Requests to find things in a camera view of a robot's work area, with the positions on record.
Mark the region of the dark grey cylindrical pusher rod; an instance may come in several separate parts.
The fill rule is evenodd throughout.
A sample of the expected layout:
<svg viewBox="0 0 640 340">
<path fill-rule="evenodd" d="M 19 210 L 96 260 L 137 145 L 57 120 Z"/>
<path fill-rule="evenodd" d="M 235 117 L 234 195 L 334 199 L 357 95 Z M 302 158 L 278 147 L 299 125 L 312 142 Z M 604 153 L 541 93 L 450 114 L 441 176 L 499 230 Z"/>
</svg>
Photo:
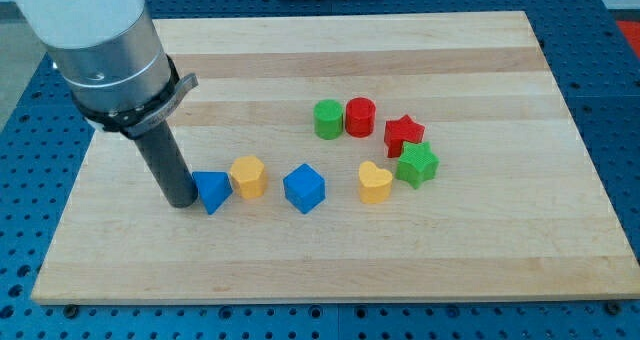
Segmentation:
<svg viewBox="0 0 640 340">
<path fill-rule="evenodd" d="M 198 191 L 166 121 L 134 141 L 167 202 L 174 208 L 192 205 Z"/>
</svg>

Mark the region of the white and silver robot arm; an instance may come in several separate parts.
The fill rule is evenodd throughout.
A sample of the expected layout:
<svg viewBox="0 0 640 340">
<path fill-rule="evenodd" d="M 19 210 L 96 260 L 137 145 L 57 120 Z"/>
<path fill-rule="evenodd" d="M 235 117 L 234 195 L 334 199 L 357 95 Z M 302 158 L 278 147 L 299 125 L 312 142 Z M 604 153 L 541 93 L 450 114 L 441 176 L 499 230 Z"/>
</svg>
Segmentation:
<svg viewBox="0 0 640 340">
<path fill-rule="evenodd" d="M 135 142 L 168 203 L 198 192 L 166 122 L 195 88 L 165 52 L 145 0 L 14 0 L 96 130 Z"/>
</svg>

